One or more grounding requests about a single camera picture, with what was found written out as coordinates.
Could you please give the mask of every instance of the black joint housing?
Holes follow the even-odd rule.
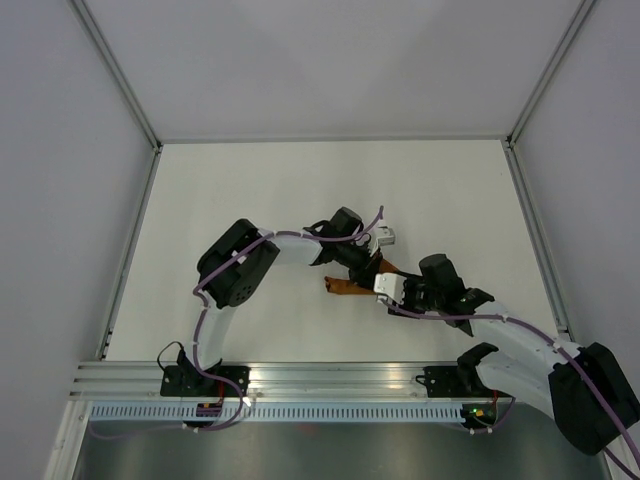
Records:
[[[347,207],[338,210],[331,220],[321,221],[306,228],[313,235],[324,238],[340,238],[353,235],[364,227],[358,214]],[[324,265],[329,262],[338,262],[349,269],[349,280],[363,288],[373,290],[375,276],[382,262],[381,255],[372,256],[365,244],[358,245],[352,242],[323,242],[322,251],[313,265]]]
[[[575,361],[591,378],[625,428],[640,420],[640,403],[611,351],[594,343],[581,348]],[[569,442],[587,455],[596,455],[620,435],[578,372],[557,364],[549,374],[556,425]]]
[[[243,218],[235,222],[198,261],[200,281],[261,237],[249,220]],[[244,260],[232,264],[207,283],[204,290],[216,301],[218,308],[237,307],[253,295],[279,253],[278,247],[264,241]]]
[[[231,380],[240,388],[242,394],[246,395],[250,370],[244,365],[223,365],[220,360],[205,372]],[[238,396],[238,392],[230,385],[201,375],[189,361],[184,350],[178,354],[176,365],[168,365],[164,369],[160,386],[161,397],[217,397],[220,393],[224,397]]]
[[[473,315],[480,305],[495,300],[492,295],[479,288],[465,287],[453,263],[444,253],[423,258],[419,267],[422,275],[396,272],[406,278],[402,303],[402,308],[405,310],[411,312],[435,310],[442,315]],[[473,336],[468,320],[446,320],[446,322]]]
[[[478,377],[476,367],[480,365],[480,362],[484,357],[497,351],[497,347],[489,343],[481,343],[458,357],[458,378],[463,383],[469,394],[486,390],[486,387]]]

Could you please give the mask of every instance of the metal frame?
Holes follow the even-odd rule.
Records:
[[[569,332],[569,319],[567,316],[565,301],[560,290],[556,268],[553,264],[546,237],[543,233],[544,231],[540,223],[540,218],[536,214],[536,209],[522,165],[513,148],[506,140],[502,142],[502,148],[504,149],[507,165],[511,172],[511,178],[513,179],[516,195],[520,202],[524,221],[527,225],[529,238],[531,239],[538,268],[540,269],[544,289],[547,293],[547,298],[549,299],[551,311],[553,312],[553,318],[560,333]]]
[[[423,367],[453,365],[451,362],[242,365],[251,368],[248,397],[261,402],[478,403],[478,399],[430,399],[426,389],[415,382],[416,375],[423,373]],[[159,393],[162,375],[155,362],[83,362],[76,371],[69,400],[168,400]]]
[[[107,71],[111,74],[111,78],[113,78],[116,87],[122,94],[122,98],[129,107],[129,111],[133,115],[134,120],[137,122],[144,136],[147,137],[148,142],[151,144],[151,148],[153,148],[154,151],[157,151],[162,144],[160,140],[158,140],[158,136],[153,130],[151,123],[149,123],[149,119],[144,113],[144,110],[133,92],[127,77],[124,75],[118,60],[116,60],[111,47],[109,47],[109,43],[107,43],[107,39],[102,33],[91,9],[85,0],[68,0],[68,2],[71,9],[78,17],[78,20],[80,20],[80,24],[89,36],[91,43],[95,47],[96,52],[103,61]]]
[[[502,135],[494,134],[415,134],[406,135],[318,135],[318,136],[275,136],[275,137],[221,137],[221,138],[168,138],[165,144],[211,144],[211,143],[299,143],[299,142],[382,142],[407,140],[498,140]]]
[[[131,262],[133,261],[133,255],[136,250],[136,244],[138,243],[138,237],[140,236],[140,230],[142,229],[144,214],[147,211],[147,205],[149,204],[149,198],[151,197],[153,181],[156,178],[156,172],[158,171],[158,163],[160,162],[161,155],[162,147],[158,148],[153,154],[153,159],[151,160],[147,170],[144,188],[142,189],[140,198],[136,203],[136,215],[133,219],[133,223],[131,224],[131,228],[129,229],[127,243],[120,260],[120,267],[118,268],[119,274],[109,294],[109,307],[103,320],[102,331],[104,333],[95,354],[95,358],[100,360],[106,358],[106,353],[109,348],[109,341],[111,340],[111,334],[113,333],[113,326],[116,322],[116,317],[118,316],[118,310],[120,309],[124,286],[127,283],[129,269],[131,268]]]
[[[203,422],[215,418],[229,421],[238,401],[226,399],[216,414],[201,413],[198,400],[164,402],[95,402],[91,421],[146,420]],[[304,423],[453,423],[464,421],[461,403],[370,403],[370,402],[256,402],[238,415],[242,422]]]
[[[564,60],[567,56],[567,53],[571,49],[571,46],[574,44],[576,38],[578,38],[578,34],[582,31],[584,26],[587,23],[587,20],[591,16],[591,13],[594,10],[594,7],[598,3],[599,0],[582,0],[580,5],[578,6],[576,12],[573,17],[569,21],[569,25],[567,25],[560,42],[556,46],[551,58],[547,62],[544,70],[542,71],[542,75],[536,82],[531,95],[527,99],[520,115],[518,115],[518,119],[516,120],[515,125],[511,129],[511,133],[507,136],[507,141],[511,146],[518,141],[518,139],[522,136],[522,132],[524,131],[529,119],[533,115],[540,99],[547,91],[547,88],[551,84],[551,81],[555,77],[556,73],[564,63]]]
[[[88,37],[107,70],[111,74],[117,88],[134,116],[142,133],[145,135],[154,152],[141,199],[137,206],[135,221],[127,241],[120,275],[111,293],[110,308],[105,319],[105,334],[98,346],[97,358],[104,358],[113,324],[122,298],[127,274],[135,252],[135,246],[142,226],[153,180],[162,151],[162,142],[158,139],[142,106],[140,105],[122,68],[116,60],[95,17],[85,0],[68,0],[77,15]],[[394,136],[394,137],[354,137],[354,138],[261,138],[261,139],[224,139],[222,142],[268,142],[268,141],[336,141],[336,140],[408,140],[408,139],[496,139],[501,140],[509,165],[514,187],[520,201],[529,231],[538,266],[544,281],[545,289],[551,304],[556,323],[561,332],[569,326],[564,300],[555,273],[551,255],[543,234],[540,220],[536,214],[526,174],[514,146],[534,113],[540,99],[549,87],[556,72],[563,64],[567,52],[574,43],[579,32],[584,28],[597,0],[582,0],[571,22],[567,26],[551,59],[529,96],[510,134],[504,139],[498,136],[459,135],[459,136]],[[172,143],[185,143],[186,140],[172,140]],[[195,139],[188,143],[204,143]],[[375,364],[249,364],[251,370],[251,386],[249,396],[259,402],[273,405],[284,405],[287,402],[304,402],[305,404],[339,401],[344,404],[371,405],[401,404],[425,405],[425,402],[444,405],[447,402],[476,403],[475,400],[446,399],[443,401],[428,399],[426,390],[418,385],[415,375],[421,373],[425,363],[375,363]],[[88,417],[93,411],[94,402],[144,402],[149,405],[160,405],[167,399],[159,397],[161,371],[153,362],[85,362],[78,367],[75,381],[71,388],[69,403],[62,421],[54,451],[52,453],[46,478],[72,478],[78,458],[82,438]]]

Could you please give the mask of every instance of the gray metal panel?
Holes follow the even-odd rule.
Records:
[[[100,422],[95,429],[147,426]],[[274,423],[107,442],[87,435],[76,478],[596,480],[608,478],[601,465],[574,450],[544,415],[516,407],[503,429],[482,437],[433,424]]]
[[[580,0],[90,0],[165,143],[506,135]]]
[[[40,478],[151,149],[62,0],[0,8],[2,477]]]

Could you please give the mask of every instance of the robotic arm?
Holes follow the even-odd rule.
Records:
[[[549,342],[525,328],[525,322],[507,321],[504,306],[489,293],[465,287],[444,254],[423,259],[419,275],[396,271],[381,253],[381,247],[394,243],[392,229],[376,222],[363,229],[360,217],[345,207],[299,232],[274,233],[238,220],[197,265],[201,295],[209,304],[198,324],[197,363],[206,372],[217,371],[235,310],[253,295],[272,265],[337,261],[349,269],[350,283],[375,293],[389,314],[445,320],[477,339],[478,345],[458,359],[457,375],[466,389],[501,391],[533,406],[554,419],[582,452],[600,452],[619,431],[560,349],[588,373],[626,428],[640,420],[640,403],[608,349],[559,338]],[[477,316],[483,319],[476,321]],[[188,382],[206,382],[194,364],[193,353],[181,351],[181,375]]]
[[[419,267],[421,275],[378,275],[378,301],[393,315],[431,319],[424,313],[438,312],[480,342],[458,358],[457,375],[468,392],[505,392],[545,413],[572,445],[595,455],[620,433],[562,350],[588,374],[625,428],[638,422],[640,403],[607,348],[536,333],[492,295],[465,287],[446,255],[426,257]]]
[[[349,269],[351,282],[371,291],[383,261],[380,248],[393,245],[395,234],[386,226],[375,225],[367,232],[363,228],[362,219],[342,207],[331,220],[317,222],[300,232],[273,236],[208,282],[203,294],[211,307],[198,341],[201,367],[207,370],[222,360],[222,345],[236,308],[253,295],[273,265],[316,266],[336,261]],[[269,233],[246,219],[238,220],[198,262],[200,281]],[[355,238],[348,242],[329,241],[348,236]],[[191,352],[187,352],[187,357],[194,363]]]

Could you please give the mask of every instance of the purple cable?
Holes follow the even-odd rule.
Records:
[[[451,315],[451,316],[425,315],[421,313],[410,312],[409,310],[405,310],[403,308],[398,307],[397,305],[393,305],[384,300],[382,301],[382,303],[386,305],[388,308],[390,308],[391,310],[393,310],[394,312],[400,313],[407,317],[418,318],[422,320],[502,320],[503,319],[502,315]],[[507,317],[506,321],[509,323],[513,323],[514,325],[518,325],[519,327],[522,327],[526,330],[529,330],[531,333],[537,335],[538,337],[543,339],[545,342],[547,342],[549,346],[553,346],[553,344],[555,343],[553,338],[551,338],[549,335],[547,335],[542,330],[538,329],[537,327],[534,327],[533,325],[523,320],[513,318],[513,317]],[[562,347],[557,348],[557,351],[560,355],[562,355],[562,357],[564,357],[567,363],[569,363],[569,365],[571,365],[575,369],[575,371],[578,372],[578,375],[580,375],[580,377],[582,378],[582,381],[584,381],[584,383],[587,385],[589,390],[591,390],[591,393],[593,394],[593,396],[596,398],[600,406],[603,408],[603,410],[609,416],[613,424],[616,426],[616,428],[620,432],[620,435],[622,435],[622,438],[624,438],[625,442],[629,446],[629,450],[631,450],[631,454],[633,455],[633,458],[635,459],[637,465],[640,467],[640,451],[638,450],[638,447],[636,446],[633,439],[631,438],[631,435],[629,435],[629,432],[627,431],[623,423],[620,421],[620,419],[616,415],[616,412],[614,412],[613,409],[611,408],[611,405],[609,405],[609,403],[604,398],[602,393],[600,393],[600,390],[598,390],[598,387],[596,387],[596,385],[593,383],[591,378],[589,378],[589,375],[587,375],[587,372],[585,372],[582,369],[580,364],[578,364],[578,362],[576,362],[573,359],[573,357],[569,355],[569,353],[567,353],[567,351],[564,348]],[[613,453],[607,452],[607,454],[612,460],[615,458]],[[616,465],[623,464],[622,461],[618,458],[615,458],[615,460],[613,461],[616,463]]]
[[[631,478],[632,480],[640,480],[640,477],[638,477],[635,473],[633,473],[631,470],[629,470],[629,467],[627,467],[624,463],[622,463],[622,460],[620,460],[618,457],[616,457],[613,454],[613,452],[611,450],[609,450],[609,448],[605,448],[604,449],[604,453],[606,453],[607,457],[609,457],[611,459],[611,461],[613,463],[615,463],[616,466],[620,470],[622,470],[624,473],[626,473],[629,478]]]
[[[525,328],[532,333],[535,333],[537,336],[539,336],[540,338],[545,340],[547,343],[549,343],[550,346],[553,346],[554,344],[553,338],[551,338],[549,335],[544,333],[542,330],[534,327],[533,325],[528,324],[527,322],[524,322],[522,320],[519,320],[517,318],[512,318],[512,317],[507,318],[507,322],[513,323],[515,325],[519,325],[520,327]],[[600,390],[598,390],[598,387],[596,387],[595,383],[593,383],[591,378],[589,378],[589,375],[587,375],[587,372],[585,372],[582,369],[580,364],[576,362],[573,359],[573,357],[569,355],[569,353],[567,353],[567,351],[564,348],[559,347],[557,348],[557,351],[560,355],[564,357],[564,359],[569,363],[569,365],[571,365],[574,368],[574,370],[578,372],[578,375],[580,375],[580,377],[582,378],[582,381],[587,385],[587,387],[589,387],[589,390],[591,390],[591,393],[593,394],[593,396],[596,397],[596,400],[598,400],[598,403],[600,404],[600,406],[607,413],[607,415],[609,415],[609,418],[611,419],[613,424],[616,426],[616,428],[620,432],[620,435],[622,435],[622,438],[624,438],[624,441],[629,446],[629,450],[631,451],[631,454],[633,455],[633,458],[635,459],[636,464],[638,465],[638,467],[640,467],[640,451],[638,450],[638,447],[636,446],[635,442],[631,438],[631,435],[629,435],[629,432],[625,428],[624,424],[620,421],[620,418],[618,418],[618,415],[616,415],[616,412],[614,412],[613,408],[611,408],[611,405],[609,405],[609,402],[607,402],[607,400],[604,398],[602,393],[600,393]]]
[[[202,369],[202,367],[200,366],[200,361],[198,360],[198,338],[200,337],[200,330],[202,330],[202,325],[204,324],[204,319],[205,319],[205,317],[207,315],[207,309],[210,306],[209,300],[202,293],[202,289],[205,287],[205,285],[207,285],[211,280],[216,278],[218,275],[220,275],[222,272],[224,272],[231,265],[233,265],[238,260],[243,258],[245,255],[250,253],[256,247],[258,247],[261,243],[266,242],[270,238],[273,238],[275,236],[278,236],[278,237],[280,237],[280,236],[293,236],[293,237],[301,237],[301,238],[306,238],[306,239],[309,239],[309,240],[316,240],[316,241],[322,241],[322,242],[350,242],[350,241],[358,240],[358,239],[362,238],[365,234],[367,234],[370,230],[372,230],[373,227],[375,227],[376,224],[380,220],[382,220],[383,212],[384,212],[384,207],[380,206],[380,209],[378,210],[378,215],[376,215],[376,217],[369,224],[369,226],[367,226],[367,228],[365,228],[361,232],[358,232],[358,233],[356,233],[354,235],[349,235],[347,237],[324,238],[324,237],[317,237],[315,235],[301,234],[300,232],[293,232],[293,231],[286,231],[286,230],[285,231],[281,231],[281,232],[277,232],[277,233],[270,232],[270,233],[264,235],[263,237],[260,237],[256,241],[252,242],[247,247],[243,248],[235,256],[231,257],[229,260],[224,262],[222,265],[220,265],[218,268],[216,268],[213,272],[211,272],[209,275],[207,275],[202,281],[200,281],[200,283],[198,283],[198,285],[195,286],[195,288],[193,289],[192,293],[193,293],[194,296],[196,296],[200,300],[202,300],[203,308],[202,308],[202,312],[200,313],[200,317],[198,318],[198,322],[196,323],[195,331],[193,332],[193,350],[192,350],[192,353],[193,353],[193,366],[196,368],[197,372],[200,375],[202,375],[203,377],[210,378],[210,379],[215,380],[217,382],[224,382],[227,385],[231,386],[231,388],[233,388],[236,391],[236,393],[238,394],[238,408],[236,409],[236,411],[234,412],[233,416],[229,420],[221,423],[220,425],[212,425],[210,427],[203,427],[200,430],[216,431],[216,430],[222,430],[223,428],[229,427],[235,421],[235,419],[238,418],[238,416],[240,416],[240,412],[242,411],[242,406],[243,406],[243,402],[242,402],[243,395],[242,395],[242,390],[240,389],[240,387],[235,382],[232,382],[228,378],[220,377],[218,375],[213,375],[211,373],[205,372]]]

